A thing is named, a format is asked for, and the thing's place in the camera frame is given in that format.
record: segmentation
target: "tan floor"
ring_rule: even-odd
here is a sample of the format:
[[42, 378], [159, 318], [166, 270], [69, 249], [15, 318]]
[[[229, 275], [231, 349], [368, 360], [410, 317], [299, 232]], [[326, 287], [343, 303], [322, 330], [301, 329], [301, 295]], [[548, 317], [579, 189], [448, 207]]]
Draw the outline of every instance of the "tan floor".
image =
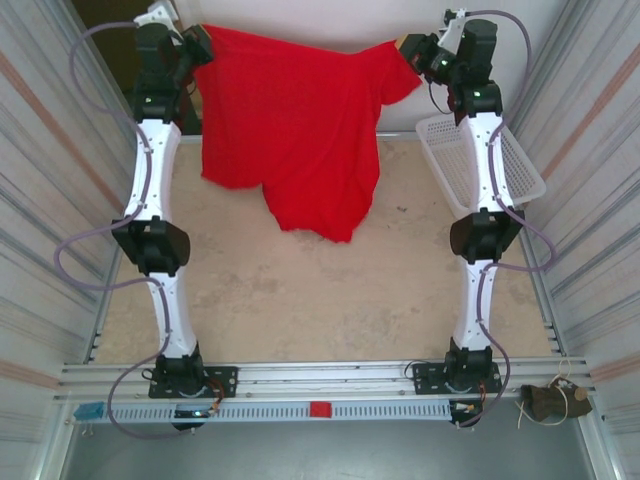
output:
[[[178, 151], [174, 222], [189, 232], [189, 310], [207, 362], [442, 357], [459, 308], [453, 216], [417, 142], [380, 143], [382, 175], [350, 245], [283, 233], [259, 190], [200, 178], [200, 145]], [[505, 260], [523, 264], [516, 242]], [[137, 276], [123, 263], [120, 280]], [[491, 328], [515, 356], [550, 347], [529, 276], [497, 275]], [[97, 362], [157, 348], [146, 286], [114, 293]]]

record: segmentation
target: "purple cable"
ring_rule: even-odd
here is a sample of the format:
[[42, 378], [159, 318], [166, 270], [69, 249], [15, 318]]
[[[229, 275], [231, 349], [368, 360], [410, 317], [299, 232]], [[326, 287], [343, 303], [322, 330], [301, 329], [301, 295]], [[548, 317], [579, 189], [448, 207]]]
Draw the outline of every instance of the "purple cable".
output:
[[[524, 37], [524, 42], [527, 48], [527, 64], [525, 67], [525, 74], [524, 74], [524, 78], [522, 79], [522, 84], [520, 86], [518, 98], [512, 108], [512, 111], [517, 112], [520, 106], [522, 105], [522, 102], [524, 101], [524, 90], [525, 90], [525, 87], [527, 86], [527, 83], [529, 82], [529, 77], [531, 75], [531, 70], [533, 67], [532, 65], [533, 60], [532, 60], [532, 53], [531, 53], [531, 39], [529, 38], [529, 33], [527, 32], [526, 27], [520, 21], [520, 19], [508, 12], [503, 12], [502, 10], [477, 10], [475, 12], [467, 12], [468, 17], [476, 17], [480, 15], [498, 15], [501, 17], [508, 18], [518, 26], [518, 28], [520, 29]], [[497, 403], [500, 401], [500, 399], [504, 395], [504, 392], [507, 390], [507, 385], [509, 384], [509, 379], [511, 378], [511, 361], [509, 359], [509, 355], [507, 355], [507, 351], [502, 347], [502, 345], [500, 345], [500, 343], [498, 343], [498, 341], [489, 333], [489, 330], [484, 325], [484, 321], [482, 319], [482, 290], [484, 288], [484, 281], [487, 273], [491, 268], [498, 268], [498, 267], [505, 268], [507, 270], [515, 270], [518, 272], [528, 272], [528, 273], [542, 272], [547, 268], [551, 267], [556, 262], [556, 259], [558, 256], [556, 252], [556, 247], [553, 244], [553, 241], [546, 234], [538, 230], [536, 227], [534, 227], [531, 223], [526, 221], [524, 218], [521, 218], [519, 215], [517, 215], [515, 212], [509, 209], [507, 205], [505, 205], [505, 203], [502, 201], [502, 198], [500, 196], [500, 190], [498, 189], [498, 180], [496, 177], [496, 169], [495, 169], [494, 156], [493, 156], [493, 144], [495, 140], [498, 138], [498, 135], [500, 135], [500, 132], [504, 127], [505, 127], [505, 119], [503, 118], [503, 120], [496, 127], [496, 129], [491, 134], [491, 137], [489, 138], [489, 176], [491, 178], [491, 187], [493, 189], [493, 195], [495, 196], [496, 203], [500, 205], [500, 208], [504, 210], [504, 212], [507, 215], [513, 218], [516, 222], [520, 223], [523, 227], [531, 230], [536, 236], [538, 236], [540, 239], [542, 239], [542, 241], [544, 241], [544, 243], [547, 244], [551, 252], [551, 255], [549, 257], [549, 260], [547, 260], [547, 262], [545, 262], [543, 265], [540, 265], [540, 266], [523, 267], [520, 265], [511, 265], [508, 263], [495, 262], [487, 265], [480, 273], [480, 280], [478, 282], [478, 297], [476, 299], [476, 315], [478, 317], [478, 324], [480, 326], [480, 330], [482, 330], [482, 333], [484, 333], [484, 336], [487, 337], [489, 342], [491, 342], [498, 350], [500, 350], [500, 353], [502, 353], [507, 371], [505, 372], [505, 375], [504, 375], [504, 382], [502, 383], [502, 388], [500, 389], [496, 397], [492, 400], [492, 402], [489, 405], [487, 405], [487, 407], [484, 408], [482, 412], [470, 418], [469, 420], [462, 422], [459, 425], [460, 427], [467, 427], [472, 424], [475, 424], [478, 420], [480, 420], [488, 412], [490, 412], [497, 405]]]
[[126, 435], [129, 435], [133, 438], [137, 438], [140, 440], [157, 440], [162, 438], [175, 437], [176, 435], [180, 435], [180, 434], [172, 433], [172, 434], [161, 434], [161, 435], [145, 435], [145, 434], [140, 434], [140, 433], [136, 433], [134, 431], [128, 430], [122, 425], [120, 425], [116, 420], [115, 416], [113, 415], [112, 404], [113, 404], [113, 397], [114, 397], [116, 388], [118, 387], [120, 382], [122, 382], [124, 377], [126, 377], [136, 369], [140, 368], [142, 365], [155, 360], [155, 358], [162, 355], [167, 349], [167, 347], [169, 346], [169, 337], [171, 335], [171, 326], [169, 323], [169, 305], [167, 303], [167, 296], [164, 292], [164, 289], [162, 288], [162, 283], [156, 280], [155, 278], [143, 277], [143, 278], [136, 278], [133, 280], [127, 280], [125, 282], [115, 283], [113, 285], [107, 285], [107, 286], [93, 285], [93, 284], [78, 280], [76, 278], [73, 278], [64, 269], [64, 267], [62, 266], [62, 262], [60, 261], [60, 255], [62, 254], [62, 252], [73, 242], [77, 242], [78, 240], [83, 240], [85, 238], [92, 237], [93, 235], [101, 235], [103, 233], [109, 232], [111, 230], [114, 230], [116, 228], [120, 228], [129, 224], [140, 214], [140, 212], [144, 207], [144, 203], [147, 199], [147, 194], [149, 192], [149, 185], [151, 183], [151, 166], [152, 166], [151, 146], [149, 145], [149, 139], [145, 135], [142, 128], [140, 128], [140, 126], [137, 124], [137, 122], [133, 118], [131, 118], [129, 115], [118, 110], [102, 107], [97, 103], [95, 103], [93, 100], [91, 100], [91, 98], [89, 98], [89, 96], [85, 93], [84, 89], [80, 85], [80, 82], [76, 75], [76, 68], [75, 68], [75, 60], [78, 54], [78, 48], [87, 38], [89, 38], [94, 33], [100, 32], [102, 30], [109, 30], [112, 28], [137, 28], [137, 27], [138, 25], [135, 22], [111, 22], [111, 23], [104, 23], [102, 25], [97, 25], [95, 27], [88, 29], [86, 32], [80, 35], [80, 37], [73, 43], [71, 47], [71, 50], [69, 52], [69, 73], [71, 74], [71, 80], [73, 82], [75, 89], [77, 90], [77, 92], [80, 94], [80, 96], [83, 98], [85, 102], [87, 102], [94, 109], [98, 110], [101, 113], [109, 114], [115, 119], [125, 120], [134, 128], [134, 130], [138, 134], [138, 137], [140, 137], [140, 140], [144, 145], [144, 153], [145, 153], [145, 158], [147, 163], [147, 170], [146, 170], [144, 184], [142, 187], [142, 192], [140, 194], [140, 200], [139, 200], [138, 206], [130, 216], [125, 217], [124, 219], [116, 223], [113, 223], [111, 225], [107, 225], [104, 227], [96, 228], [95, 230], [90, 230], [88, 232], [79, 233], [77, 235], [73, 235], [72, 237], [69, 237], [66, 240], [64, 240], [62, 243], [60, 243], [60, 245], [56, 247], [56, 250], [53, 254], [53, 263], [58, 272], [58, 275], [62, 277], [65, 281], [70, 283], [71, 285], [74, 285], [78, 288], [84, 288], [87, 290], [94, 290], [99, 292], [108, 292], [118, 288], [128, 287], [129, 285], [135, 285], [136, 283], [152, 283], [156, 287], [158, 287], [158, 293], [160, 294], [160, 300], [162, 301], [162, 311], [164, 315], [164, 332], [165, 332], [164, 342], [157, 353], [154, 353], [150, 357], [147, 357], [144, 360], [139, 361], [135, 365], [132, 365], [131, 367], [125, 369], [120, 374], [120, 376], [116, 379], [116, 381], [113, 382], [113, 385], [109, 390], [109, 396], [107, 397], [107, 416], [109, 417], [109, 420], [111, 421], [111, 423], [118, 430], [120, 430], [122, 433]]

